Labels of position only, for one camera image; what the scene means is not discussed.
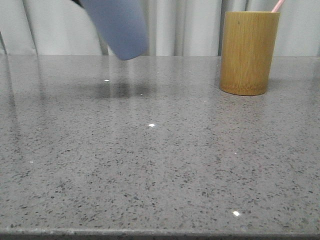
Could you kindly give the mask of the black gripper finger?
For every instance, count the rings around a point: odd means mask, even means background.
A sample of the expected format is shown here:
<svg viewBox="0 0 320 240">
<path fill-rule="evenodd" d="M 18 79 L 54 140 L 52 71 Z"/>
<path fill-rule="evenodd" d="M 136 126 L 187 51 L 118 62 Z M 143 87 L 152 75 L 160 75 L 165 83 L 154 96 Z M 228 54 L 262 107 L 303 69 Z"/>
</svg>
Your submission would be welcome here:
<svg viewBox="0 0 320 240">
<path fill-rule="evenodd" d="M 72 2 L 74 2 L 75 4 L 80 6 L 81 8 L 83 7 L 83 5 L 81 4 L 81 2 L 79 0 L 72 0 Z"/>
</svg>

